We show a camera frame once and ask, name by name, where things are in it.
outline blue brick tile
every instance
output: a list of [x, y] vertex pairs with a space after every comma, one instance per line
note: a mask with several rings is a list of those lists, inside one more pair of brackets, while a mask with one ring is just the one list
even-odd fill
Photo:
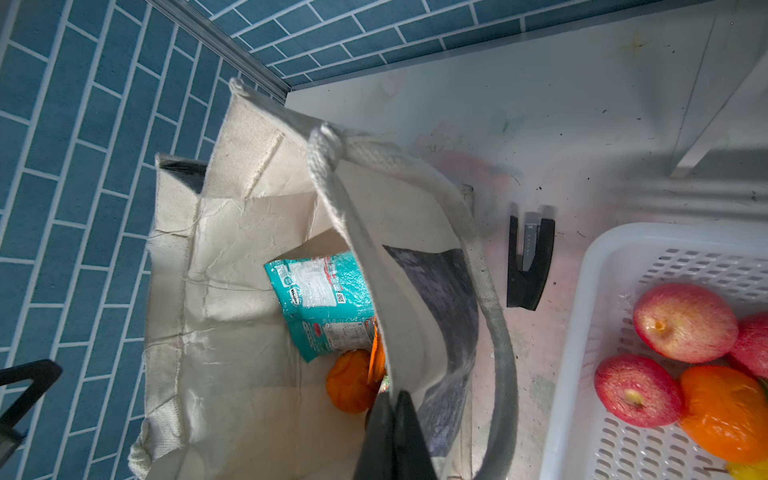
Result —
[[134, 294], [136, 276], [141, 268], [145, 240], [123, 237], [118, 261], [114, 265], [112, 281], [107, 291], [107, 303], [129, 303]]
[[147, 9], [147, 3], [143, 0], [118, 0], [118, 7], [122, 8], [129, 15], [135, 17], [138, 21], [144, 20], [144, 12]]
[[214, 86], [214, 79], [216, 78], [216, 70], [218, 68], [219, 56], [213, 53], [210, 48], [203, 46], [200, 50], [200, 57], [197, 59], [197, 68], [194, 71], [190, 93], [208, 103], [210, 100], [210, 89]]
[[392, 0], [363, 10], [355, 16], [365, 30], [371, 31], [423, 13], [426, 13], [426, 10], [421, 0]]
[[243, 17], [250, 20], [251, 23], [256, 23], [295, 3], [296, 0], [269, 0], [268, 2], [264, 0], [249, 0], [242, 5], [238, 5], [237, 11], [243, 14]]
[[29, 309], [13, 364], [24, 365], [51, 358], [51, 347], [60, 318], [60, 308]]
[[35, 437], [29, 446], [29, 456], [35, 461], [27, 462], [23, 480], [53, 472], [84, 357], [84, 346], [59, 349], [56, 354], [55, 361], [63, 372], [43, 400]]
[[118, 469], [115, 471], [115, 478], [128, 478], [133, 476], [133, 473], [128, 468], [128, 454], [131, 452], [131, 445], [136, 442], [136, 439], [141, 433], [141, 421], [142, 419], [136, 419], [133, 422], [128, 423], [128, 428], [125, 432], [125, 441], [123, 442], [123, 449], [119, 452], [118, 456]]
[[104, 14], [107, 13], [108, 2], [104, 0], [74, 0], [69, 11], [68, 20], [91, 35], [101, 35]]
[[155, 173], [150, 168], [142, 168], [136, 184], [131, 211], [125, 224], [128, 233], [148, 235], [154, 218]]
[[378, 55], [371, 57], [360, 58], [359, 60], [349, 61], [342, 63], [341, 65], [335, 65], [333, 67], [324, 68], [323, 70], [313, 71], [309, 76], [313, 81], [323, 80], [324, 78], [336, 77], [351, 71], [365, 70], [366, 68], [379, 67], [384, 65], [384, 62]]
[[125, 426], [125, 418], [131, 406], [131, 397], [136, 386], [143, 351], [144, 344], [142, 342], [129, 342], [123, 346], [118, 371], [114, 376], [112, 392], [109, 395], [107, 412], [101, 426], [101, 435], [94, 452], [95, 458], [115, 453], [118, 450]]
[[155, 117], [152, 132], [149, 134], [149, 141], [147, 142], [147, 151], [144, 154], [144, 163], [154, 165], [155, 154], [170, 153], [170, 146], [174, 142], [175, 134], [175, 125]]
[[251, 47], [259, 48], [261, 45], [266, 45], [286, 35], [286, 32], [274, 20], [270, 20], [253, 30], [246, 31], [240, 37], [247, 41]]
[[69, 280], [78, 258], [84, 231], [79, 228], [54, 225], [45, 248], [32, 301], [63, 303], [67, 299]]
[[139, 63], [155, 73], [162, 73], [170, 37], [173, 33], [174, 23], [153, 8], [147, 23], [144, 41], [141, 43]]
[[309, 55], [304, 55], [293, 60], [281, 61], [275, 64], [275, 67], [283, 72], [284, 75], [293, 75], [300, 71], [317, 68], [318, 64]]
[[136, 166], [142, 160], [141, 147], [152, 115], [156, 90], [157, 79], [144, 71], [136, 70], [118, 138], [114, 143], [109, 170], [104, 179], [104, 188], [123, 194], [131, 191]]
[[525, 17], [527, 31], [653, 3], [656, 0], [592, 0]]
[[323, 20], [330, 20], [371, 2], [374, 0], [315, 0], [312, 2], [312, 6], [317, 14], [323, 17]]
[[141, 276], [139, 289], [136, 292], [134, 311], [131, 313], [131, 322], [125, 338], [136, 339], [144, 336], [144, 324], [147, 322], [147, 301], [149, 300], [150, 276], [145, 273]]
[[518, 33], [520, 33], [520, 21], [515, 19], [488, 27], [476, 28], [475, 30], [465, 31], [456, 35], [449, 35], [443, 38], [443, 41], [445, 42], [445, 47], [451, 49]]
[[471, 27], [474, 24], [469, 7], [463, 6], [422, 18], [415, 22], [406, 23], [400, 26], [400, 31], [407, 41], [416, 41], [448, 31]]
[[188, 34], [182, 27], [179, 27], [179, 31], [176, 34], [176, 46], [178, 48], [181, 48], [189, 55], [194, 56], [197, 52], [197, 44], [199, 43], [200, 42], [198, 42], [195, 37]]
[[61, 191], [56, 218], [87, 223], [96, 194], [104, 154], [84, 145], [75, 145], [67, 180]]
[[442, 51], [440, 40], [428, 40], [416, 45], [409, 45], [407, 47], [398, 48], [397, 50], [388, 51], [382, 55], [384, 56], [384, 59], [387, 60], [387, 63], [394, 63], [396, 61], [408, 60], [409, 58], [430, 55], [439, 51]]
[[118, 93], [123, 92], [140, 28], [120, 12], [112, 14], [112, 23], [96, 70], [96, 83]]
[[285, 55], [277, 51], [277, 48], [274, 48], [274, 47], [267, 47], [267, 48], [262, 48], [261, 50], [256, 50], [254, 53], [251, 54], [251, 56], [254, 57], [256, 60], [260, 61], [264, 65], [273, 63], [278, 60], [283, 60], [286, 57]]
[[22, 125], [9, 120], [0, 118], [0, 205], [5, 206], [8, 198], [8, 190], [11, 188], [13, 180], [13, 171], [18, 165], [19, 155], [22, 152], [24, 138], [27, 135], [26, 125]]
[[94, 42], [66, 29], [27, 156], [27, 167], [50, 174], [61, 172], [95, 49]]
[[237, 69], [230, 65], [230, 62], [226, 60], [221, 61], [221, 71], [219, 72], [219, 77], [223, 78], [226, 81], [229, 81], [230, 78], [237, 76]]
[[64, 331], [61, 332], [62, 342], [87, 342], [91, 339], [91, 331], [106, 281], [107, 272], [80, 270]]
[[119, 98], [98, 88], [92, 88], [78, 137], [92, 144], [108, 147], [119, 107]]
[[33, 260], [48, 219], [56, 181], [23, 174], [0, 247], [0, 257]]
[[31, 273], [32, 265], [0, 263], [0, 346], [11, 345]]
[[101, 406], [104, 404], [104, 397], [107, 395], [108, 384], [109, 379], [83, 382], [78, 407], [74, 411], [74, 418], [72, 419], [73, 432], [96, 426]]
[[366, 35], [357, 40], [348, 41], [344, 46], [349, 50], [349, 53], [352, 54], [353, 57], [360, 57], [373, 53], [374, 51], [384, 50], [385, 48], [391, 48], [401, 44], [402, 40], [400, 40], [400, 35], [397, 35], [397, 31], [395, 31], [394, 28], [390, 28], [389, 30], [383, 30], [379, 33]]
[[105, 478], [110, 478], [112, 475], [112, 468], [114, 467], [114, 462], [115, 462], [115, 458], [110, 457], [110, 458], [107, 458], [106, 460], [101, 460], [100, 462], [92, 463], [91, 470], [88, 472], [87, 480], [104, 480]]
[[360, 27], [357, 26], [355, 21], [351, 17], [345, 17], [282, 41], [277, 47], [282, 53], [293, 57], [303, 51], [313, 50], [314, 48], [335, 43], [360, 33], [362, 33]]
[[321, 65], [330, 65], [338, 61], [349, 59], [349, 55], [338, 45], [326, 48], [325, 50], [318, 50], [313, 53], [312, 56]]
[[109, 194], [101, 194], [99, 197], [91, 234], [88, 236], [83, 255], [85, 265], [109, 266], [126, 203], [124, 198]]
[[281, 15], [277, 18], [277, 21], [280, 22], [288, 33], [296, 33], [297, 31], [302, 31], [304, 28], [309, 28], [312, 25], [320, 23], [320, 19], [317, 18], [315, 12], [306, 5], [291, 10], [285, 15]]
[[204, 161], [205, 163], [208, 163], [210, 161], [210, 156], [214, 152], [214, 144], [210, 143], [209, 141], [203, 140], [203, 143], [200, 144], [200, 154], [197, 155], [197, 159], [199, 161]]
[[112, 373], [112, 364], [118, 354], [120, 337], [123, 334], [127, 308], [105, 308], [101, 311], [101, 320], [91, 351], [91, 360], [85, 370], [85, 376], [107, 375]]
[[131, 412], [131, 416], [144, 414], [144, 375], [139, 380], [139, 388], [136, 389], [136, 402], [134, 403], [134, 411]]
[[461, 3], [464, 0], [427, 0], [427, 5], [429, 5], [429, 9], [431, 11], [438, 10], [440, 8], [450, 7], [451, 5], [456, 5], [457, 3]]
[[24, 0], [18, 7], [11, 40], [47, 57], [63, 8], [64, 0]]
[[165, 115], [171, 120], [179, 119], [181, 105], [184, 103], [184, 95], [187, 92], [187, 84], [189, 83], [191, 73], [192, 62], [175, 51], [170, 56], [163, 93], [160, 95], [160, 102], [157, 104], [157, 113]]
[[222, 82], [216, 84], [214, 99], [210, 103], [210, 112], [208, 113], [208, 123], [205, 126], [205, 136], [211, 140], [216, 140], [219, 136], [221, 124], [224, 121], [224, 115], [227, 113], [227, 107], [230, 104], [230, 88]]
[[214, 24], [216, 24], [218, 28], [221, 28], [227, 35], [232, 35], [236, 31], [240, 31], [250, 25], [250, 23], [243, 20], [243, 17], [239, 16], [234, 10], [229, 10], [224, 15], [221, 15], [214, 20]]
[[45, 71], [45, 62], [11, 46], [0, 68], [0, 110], [29, 119]]
[[96, 432], [88, 432], [75, 435], [67, 440], [64, 456], [59, 465], [57, 480], [82, 480], [95, 436]]
[[195, 158], [197, 142], [203, 131], [205, 120], [205, 107], [195, 100], [187, 102], [187, 110], [184, 112], [184, 120], [181, 122], [179, 139], [176, 143], [175, 155], [185, 158]]

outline metal trim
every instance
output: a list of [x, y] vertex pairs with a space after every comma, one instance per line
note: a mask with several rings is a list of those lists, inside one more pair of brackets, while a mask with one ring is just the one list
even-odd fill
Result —
[[184, 0], [147, 0], [174, 23], [188, 31], [233, 67], [285, 103], [291, 87], [258, 60], [247, 54], [211, 20]]

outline white grout line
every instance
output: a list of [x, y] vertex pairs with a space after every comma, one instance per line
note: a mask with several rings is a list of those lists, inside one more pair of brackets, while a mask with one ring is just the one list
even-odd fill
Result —
[[116, 192], [116, 191], [113, 191], [113, 190], [107, 190], [106, 188], [100, 188], [99, 191], [101, 193], [103, 193], [103, 194], [111, 195], [112, 197], [128, 199], [128, 195], [121, 194], [120, 192]]
[[83, 35], [84, 37], [86, 37], [88, 40], [90, 40], [90, 41], [92, 41], [94, 43], [98, 43], [98, 38], [94, 37], [93, 35], [91, 35], [87, 31], [85, 31], [82, 28], [80, 28], [77, 25], [75, 25], [74, 23], [67, 22], [67, 28], [71, 28], [72, 30], [74, 30], [77, 33], [79, 33], [80, 35]]
[[96, 83], [96, 82], [93, 82], [93, 86], [94, 86], [94, 87], [96, 87], [96, 88], [98, 88], [98, 89], [99, 89], [99, 90], [101, 90], [101, 91], [105, 91], [105, 92], [109, 93], [109, 94], [110, 94], [110, 95], [112, 95], [113, 97], [117, 97], [117, 98], [123, 98], [123, 95], [122, 95], [122, 94], [119, 94], [119, 93], [117, 93], [116, 91], [114, 91], [114, 90], [112, 90], [112, 89], [110, 89], [110, 88], [107, 88], [107, 87], [105, 87], [105, 86], [104, 86], [104, 85], [102, 85], [102, 84], [98, 84], [98, 83]]
[[[219, 58], [219, 63], [216, 66], [216, 78], [219, 78], [222, 64], [223, 64], [223, 59]], [[200, 147], [202, 147], [203, 145], [203, 139], [205, 138], [205, 129], [208, 127], [208, 118], [210, 116], [210, 109], [213, 108], [214, 106], [214, 95], [216, 94], [216, 84], [217, 82], [214, 82], [214, 85], [210, 88], [210, 95], [208, 95], [208, 104], [206, 105], [205, 118], [203, 119], [203, 127], [200, 129], [200, 139], [197, 141], [197, 148], [195, 149], [195, 152], [194, 152], [195, 158], [200, 157]]]
[[101, 145], [92, 144], [89, 141], [80, 140], [79, 138], [74, 141], [78, 145], [83, 145], [88, 148], [93, 148], [96, 151], [100, 151], [102, 154], [107, 153], [107, 149], [105, 147], [102, 147]]
[[141, 20], [139, 20], [138, 18], [134, 17], [130, 13], [126, 12], [125, 10], [123, 10], [119, 5], [115, 5], [114, 9], [117, 10], [118, 12], [120, 12], [121, 14], [125, 15], [126, 17], [128, 17], [128, 20], [132, 20], [135, 24], [141, 25]]
[[[102, 51], [104, 49], [104, 42], [106, 41], [107, 33], [109, 32], [109, 29], [111, 27], [112, 19], [114, 17], [115, 7], [116, 7], [115, 0], [110, 0], [109, 4], [107, 6], [107, 12], [106, 12], [106, 17], [105, 17], [106, 20], [104, 21], [104, 27], [102, 28], [102, 31], [101, 31], [101, 37], [99, 38], [99, 43], [97, 44], [96, 52], [94, 53], [94, 62], [91, 64], [91, 71], [88, 73], [88, 83], [91, 86], [91, 89], [94, 88], [94, 87], [97, 88], [97, 85], [94, 83], [94, 78], [95, 78], [95, 75], [96, 75], [96, 69], [97, 69], [97, 66], [98, 66], [97, 59], [99, 59], [101, 57], [101, 53], [102, 53]], [[125, 94], [125, 96], [122, 96], [122, 98], [120, 99], [120, 104], [118, 106], [118, 112], [117, 112], [117, 114], [115, 116], [115, 122], [114, 122], [114, 125], [113, 125], [113, 128], [112, 128], [112, 135], [110, 136], [109, 145], [107, 147], [107, 153], [105, 155], [104, 164], [101, 166], [101, 172], [100, 172], [100, 175], [99, 175], [98, 186], [96, 188], [96, 191], [94, 192], [93, 201], [91, 202], [91, 211], [88, 214], [88, 221], [86, 223], [87, 226], [85, 228], [85, 233], [83, 235], [83, 240], [81, 241], [81, 244], [80, 244], [80, 250], [78, 251], [78, 256], [77, 256], [77, 259], [75, 261], [75, 269], [74, 270], [76, 272], [78, 272], [78, 274], [79, 274], [80, 270], [98, 270], [98, 271], [107, 272], [107, 278], [106, 278], [106, 280], [104, 282], [103, 287], [101, 288], [101, 298], [99, 299], [99, 307], [98, 307], [97, 312], [96, 312], [96, 317], [94, 319], [94, 324], [93, 324], [93, 326], [91, 326], [91, 335], [89, 337], [88, 345], [85, 347], [85, 357], [84, 357], [84, 360], [83, 360], [83, 364], [82, 364], [82, 366], [80, 368], [80, 372], [79, 372], [79, 375], [78, 375], [78, 384], [75, 387], [72, 405], [71, 405], [71, 408], [70, 408], [70, 411], [69, 411], [69, 415], [68, 415], [68, 419], [67, 419], [67, 423], [66, 423], [66, 426], [65, 426], [65, 436], [64, 436], [64, 439], [62, 440], [61, 444], [59, 445], [58, 454], [56, 456], [56, 462], [54, 464], [54, 475], [55, 476], [58, 476], [58, 471], [59, 471], [59, 469], [61, 467], [61, 460], [64, 457], [64, 452], [65, 452], [65, 449], [66, 449], [66, 446], [67, 446], [67, 436], [66, 436], [66, 434], [71, 431], [72, 421], [74, 420], [74, 412], [75, 412], [75, 410], [78, 407], [78, 402], [79, 402], [79, 399], [80, 399], [80, 392], [81, 392], [81, 389], [82, 389], [83, 378], [85, 377], [85, 373], [86, 373], [86, 371], [88, 369], [88, 363], [90, 362], [91, 353], [93, 352], [94, 341], [95, 341], [95, 338], [96, 338], [96, 332], [98, 331], [98, 327], [99, 327], [99, 325], [101, 323], [101, 313], [104, 310], [103, 304], [104, 304], [104, 301], [106, 299], [107, 292], [109, 291], [109, 284], [111, 282], [112, 274], [114, 272], [114, 264], [117, 261], [117, 255], [118, 255], [118, 252], [120, 250], [121, 238], [118, 235], [118, 240], [117, 240], [117, 242], [116, 242], [116, 244], [114, 246], [114, 251], [112, 252], [112, 258], [110, 260], [110, 266], [109, 267], [89, 266], [89, 265], [83, 265], [82, 264], [83, 256], [85, 254], [85, 247], [86, 247], [87, 242], [88, 242], [88, 237], [91, 234], [91, 229], [93, 228], [94, 218], [96, 217], [96, 210], [97, 210], [96, 206], [98, 205], [98, 199], [102, 195], [101, 189], [104, 187], [104, 181], [106, 180], [107, 172], [109, 170], [109, 166], [110, 166], [111, 159], [112, 159], [112, 153], [114, 152], [114, 146], [115, 146], [115, 143], [117, 141], [118, 134], [120, 132], [120, 127], [122, 125], [123, 115], [124, 115], [124, 112], [125, 112], [125, 106], [127, 104], [128, 96], [129, 96], [129, 94], [131, 92], [131, 87], [133, 86], [134, 76], [135, 76], [135, 73], [136, 73], [136, 64], [137, 64], [137, 61], [138, 61], [138, 55], [139, 55], [139, 52], [141, 50], [141, 46], [142, 46], [142, 44], [144, 42], [144, 35], [146, 33], [146, 30], [147, 30], [147, 23], [149, 21], [148, 19], [149, 19], [149, 12], [150, 12], [150, 10], [151, 10], [151, 7], [149, 5], [147, 5], [147, 8], [144, 10], [145, 22], [142, 24], [141, 29], [139, 31], [139, 35], [138, 35], [138, 39], [137, 39], [137, 45], [134, 48], [134, 53], [133, 53], [133, 55], [131, 57], [131, 65], [130, 65], [130, 67], [128, 69], [128, 77], [126, 78], [126, 81], [125, 81], [124, 91], [126, 92], [126, 94]], [[127, 216], [126, 210], [124, 210], [123, 218], [125, 219], [126, 216]], [[70, 282], [70, 285], [69, 285], [69, 290], [67, 292], [66, 303], [67, 303], [68, 306], [71, 305], [72, 297], [74, 296], [75, 285], [76, 285], [76, 276], [73, 276], [73, 278], [72, 278], [72, 280]], [[54, 340], [54, 349], [56, 349], [58, 344], [61, 342], [61, 335], [64, 332], [64, 326], [66, 324], [66, 319], [67, 319], [67, 316], [68, 316], [68, 311], [69, 311], [69, 307], [67, 307], [65, 309], [65, 313], [61, 317], [61, 321], [59, 323], [58, 330], [56, 332], [56, 337], [55, 337], [55, 340]], [[91, 454], [89, 454], [89, 458], [90, 458], [90, 455], [92, 455], [92, 453], [93, 453], [94, 445], [95, 445], [95, 442], [94, 442], [94, 444], [91, 445]]]
[[190, 79], [187, 81], [187, 90], [184, 92], [184, 101], [181, 103], [181, 112], [179, 113], [179, 123], [176, 126], [176, 132], [174, 133], [174, 141], [170, 144], [171, 154], [176, 154], [176, 143], [179, 141], [179, 134], [181, 133], [181, 124], [184, 122], [184, 115], [187, 113], [187, 104], [190, 100], [190, 92], [192, 92], [192, 80], [197, 73], [197, 61], [200, 59], [200, 52], [203, 49], [203, 43], [197, 43], [197, 50], [192, 60], [192, 69], [190, 70]]
[[[31, 116], [29, 128], [27, 129], [27, 135], [25, 138], [24, 146], [22, 148], [22, 154], [19, 156], [19, 162], [16, 166], [11, 188], [9, 189], [9, 192], [8, 192], [8, 200], [7, 200], [5, 209], [10, 214], [3, 215], [2, 220], [0, 220], [0, 245], [2, 245], [2, 241], [5, 238], [5, 232], [8, 229], [8, 218], [11, 216], [13, 212], [12, 210], [13, 204], [15, 202], [16, 194], [18, 193], [18, 184], [22, 179], [22, 172], [25, 170], [24, 163], [26, 162], [27, 155], [29, 154], [29, 149], [32, 143], [32, 137], [35, 133], [35, 129], [37, 128], [38, 120], [40, 119], [40, 113], [43, 108], [45, 95], [48, 93], [48, 86], [51, 83], [51, 75], [53, 74], [53, 67], [56, 64], [56, 59], [58, 58], [58, 53], [59, 53], [59, 50], [61, 49], [61, 42], [62, 42], [62, 39], [64, 38], [64, 33], [67, 28], [66, 19], [69, 16], [69, 11], [71, 10], [71, 8], [72, 8], [72, 0], [66, 0], [66, 2], [64, 3], [64, 7], [61, 9], [61, 17], [58, 21], [58, 26], [56, 27], [56, 33], [54, 36], [53, 45], [51, 46], [51, 55], [49, 57], [50, 61], [45, 66], [43, 78], [40, 82], [40, 88], [38, 90], [38, 96], [35, 99], [35, 106], [32, 110], [32, 116]], [[16, 12], [14, 12], [14, 5], [12, 5], [11, 8], [9, 9], [10, 15], [8, 15], [7, 21], [13, 22], [15, 19], [15, 13]], [[61, 172], [63, 174], [66, 174], [68, 168], [69, 168], [68, 160], [65, 158], [64, 165], [62, 166]], [[27, 320], [29, 303], [31, 303], [32, 294], [35, 291], [35, 284], [37, 283], [38, 275], [40, 274], [40, 268], [42, 266], [42, 259], [45, 254], [45, 248], [48, 246], [48, 238], [51, 235], [51, 228], [53, 227], [53, 225], [51, 224], [51, 220], [53, 220], [53, 216], [55, 214], [55, 211], [57, 210], [58, 201], [61, 198], [61, 190], [63, 186], [64, 186], [64, 182], [56, 183], [56, 189], [54, 190], [54, 196], [51, 202], [51, 208], [48, 211], [48, 218], [45, 221], [45, 227], [43, 229], [43, 234], [40, 239], [38, 252], [35, 255], [35, 265], [32, 267], [32, 272], [29, 276], [29, 281], [27, 283], [27, 290], [25, 292], [24, 300], [22, 303], [22, 309], [21, 309], [21, 312], [19, 313], [18, 321], [16, 323], [16, 328], [13, 332], [13, 337], [11, 340], [11, 348], [8, 351], [7, 358], [5, 359], [6, 368], [13, 365], [13, 362], [15, 361], [15, 358], [16, 358], [16, 352], [18, 351], [19, 343], [22, 340], [22, 332], [24, 331], [24, 325], [26, 324], [26, 320]], [[5, 393], [5, 387], [1, 387], [0, 395], [4, 393]], [[41, 410], [42, 403], [43, 403], [42, 401], [36, 402], [35, 407], [32, 410], [32, 418], [31, 418], [31, 423], [29, 427], [28, 437], [26, 440], [27, 445], [31, 445], [32, 439], [35, 437], [35, 430], [37, 429], [38, 419], [40, 418], [40, 410]], [[19, 466], [18, 466], [18, 471], [16, 473], [16, 480], [21, 480], [22, 475], [24, 474], [25, 466], [27, 465], [28, 457], [29, 457], [29, 449], [24, 449], [24, 451], [22, 452], [22, 456], [19, 459]]]
[[48, 62], [48, 57], [46, 57], [45, 55], [40, 55], [36, 51], [31, 50], [30, 48], [26, 48], [24, 45], [22, 45], [20, 43], [17, 43], [17, 42], [15, 42], [13, 40], [8, 40], [8, 45], [11, 45], [16, 50], [21, 50], [24, 53], [26, 53], [27, 55], [31, 55], [31, 56], [37, 58], [38, 60], [42, 60], [42, 61], [44, 61], [46, 63]]
[[35, 265], [34, 260], [27, 260], [25, 258], [10, 258], [10, 257], [0, 257], [0, 263], [17, 263], [19, 265]]
[[63, 227], [79, 228], [81, 230], [84, 230], [85, 227], [88, 226], [88, 225], [85, 225], [84, 223], [67, 222], [66, 220], [56, 220], [56, 219], [53, 219], [53, 224], [62, 225]]
[[41, 178], [48, 178], [49, 180], [58, 181], [60, 178], [58, 175], [41, 172], [40, 170], [34, 170], [32, 168], [25, 168], [23, 171], [25, 174], [35, 175], [36, 177], [41, 177]]
[[165, 115], [162, 115], [162, 114], [155, 113], [154, 116], [157, 117], [157, 118], [160, 118], [161, 120], [165, 120], [166, 122], [168, 122], [169, 124], [172, 124], [172, 125], [176, 125], [177, 126], [179, 124], [179, 122], [177, 122], [175, 120], [171, 120], [170, 118], [168, 118], [168, 117], [166, 117]]
[[29, 125], [29, 120], [22, 117], [17, 117], [16, 115], [9, 114], [7, 111], [0, 110], [0, 117], [7, 118], [9, 120], [13, 120], [15, 122], [18, 122], [20, 124]]

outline snack package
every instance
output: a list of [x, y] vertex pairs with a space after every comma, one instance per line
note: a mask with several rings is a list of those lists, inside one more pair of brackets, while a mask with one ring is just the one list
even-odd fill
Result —
[[371, 349], [373, 303], [352, 252], [275, 260], [264, 268], [304, 360]]

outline plastic packaging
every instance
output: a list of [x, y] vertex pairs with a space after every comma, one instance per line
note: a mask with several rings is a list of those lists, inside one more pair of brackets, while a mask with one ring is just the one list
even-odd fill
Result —
[[304, 360], [371, 349], [373, 303], [351, 252], [275, 260], [264, 267]]

